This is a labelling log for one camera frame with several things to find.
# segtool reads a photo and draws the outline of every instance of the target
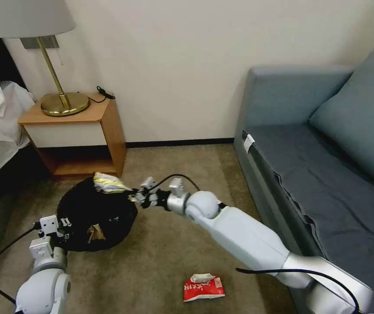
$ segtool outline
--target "white wall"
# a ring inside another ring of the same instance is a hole
[[[78,27],[50,50],[68,91],[114,92],[126,139],[232,137],[247,69],[356,64],[374,0],[68,0]],[[40,51],[6,40],[29,89],[55,86]]]

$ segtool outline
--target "black cable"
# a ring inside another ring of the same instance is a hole
[[[264,273],[307,273],[307,274],[318,275],[318,276],[324,277],[326,279],[329,279],[330,281],[335,282],[337,285],[339,285],[341,288],[343,288],[350,295],[350,297],[353,299],[354,307],[355,307],[353,314],[359,314],[360,313],[360,306],[359,306],[359,304],[357,302],[357,299],[354,296],[354,294],[346,286],[344,286],[344,284],[339,282],[337,279],[335,279],[331,276],[328,276],[324,273],[320,273],[320,272],[313,271],[313,270],[303,270],[303,269],[246,270],[246,269],[243,269],[243,268],[236,268],[236,271],[238,271],[240,273],[256,274],[256,275],[264,274]]]
[[[98,90],[98,93],[100,93],[101,95],[104,96],[104,99],[101,100],[101,101],[97,101],[95,99],[92,99],[91,97],[88,97],[93,102],[100,103],[100,102],[104,102],[106,99],[115,99],[116,98],[115,96],[113,96],[111,94],[108,94],[103,88],[101,88],[101,86],[97,86],[96,89]]]
[[[34,231],[35,230],[35,227],[32,227],[31,229],[27,230],[26,232],[24,232],[22,235],[20,235],[18,238],[16,238],[14,241],[12,241],[10,244],[8,244],[5,248],[3,248],[1,251],[0,251],[0,256],[2,255],[2,253],[4,253],[7,249],[9,249],[12,245],[14,245],[16,242],[18,242],[19,240],[21,240],[23,237],[25,237],[27,234],[29,234],[30,232]],[[16,305],[16,302],[15,302],[15,299],[13,297],[11,297],[10,295],[6,294],[5,292],[3,292],[1,289],[0,289],[0,295],[3,296],[5,299],[7,299],[8,301],[10,301],[11,303],[13,303],[14,305]]]
[[[149,190],[153,190],[154,188],[157,188],[158,186],[160,186],[162,183],[164,183],[166,180],[168,180],[169,178],[172,178],[172,177],[183,177],[185,179],[187,179],[188,181],[191,182],[192,185],[194,185],[194,187],[200,191],[200,188],[197,186],[197,184],[195,184],[193,182],[193,180],[191,180],[189,177],[187,177],[186,175],[183,175],[183,174],[171,174],[169,176],[167,176],[165,179],[162,179],[159,183],[155,184],[153,187],[149,188]]]

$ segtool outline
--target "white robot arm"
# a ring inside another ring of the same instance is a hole
[[[168,192],[155,187],[151,177],[141,186],[136,200],[143,208],[162,206],[185,216],[207,230],[218,244],[251,270],[277,270],[270,274],[284,285],[297,289],[310,288],[307,306],[314,314],[368,312],[373,296],[369,286],[321,257],[291,253],[273,230],[240,209],[225,206],[213,193],[199,191],[190,195],[183,190],[180,178],[172,180]],[[52,226],[53,232],[58,226],[55,216],[42,220],[49,222],[41,224],[42,229],[43,225],[49,228],[44,234],[51,234]],[[44,237],[31,243],[30,250],[36,259],[34,274],[18,292],[17,313],[63,313],[62,304],[70,290],[70,279],[64,273],[66,261],[63,251],[60,248],[52,250],[49,240]],[[357,305],[349,291],[357,300]]]

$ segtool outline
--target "nightstand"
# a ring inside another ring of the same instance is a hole
[[[121,176],[127,150],[115,100],[91,101],[86,110],[63,117],[45,115],[41,101],[18,123],[55,180],[84,178],[96,171]]]

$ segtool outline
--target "brass lamp base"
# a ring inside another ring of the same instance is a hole
[[[69,116],[89,107],[88,96],[80,93],[66,93],[69,100],[68,108],[62,103],[60,95],[46,97],[41,103],[41,109],[48,116]]]

